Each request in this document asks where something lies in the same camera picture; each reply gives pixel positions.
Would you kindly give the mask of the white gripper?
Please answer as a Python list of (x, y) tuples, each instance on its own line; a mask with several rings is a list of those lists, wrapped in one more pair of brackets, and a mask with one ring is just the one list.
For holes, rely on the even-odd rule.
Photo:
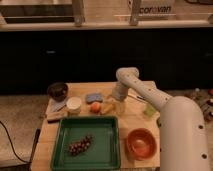
[(124, 100), (128, 95), (128, 90), (129, 88), (121, 82), (117, 82), (112, 90), (112, 96), (116, 99), (114, 101), (115, 113), (118, 116), (121, 116), (125, 113), (126, 104)]

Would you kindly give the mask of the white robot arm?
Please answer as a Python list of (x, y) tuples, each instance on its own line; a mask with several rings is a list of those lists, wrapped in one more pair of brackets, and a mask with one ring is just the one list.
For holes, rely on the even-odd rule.
[(116, 78), (116, 100), (133, 89), (160, 113), (160, 171), (211, 171), (203, 112), (194, 100), (149, 87), (135, 67), (119, 68)]

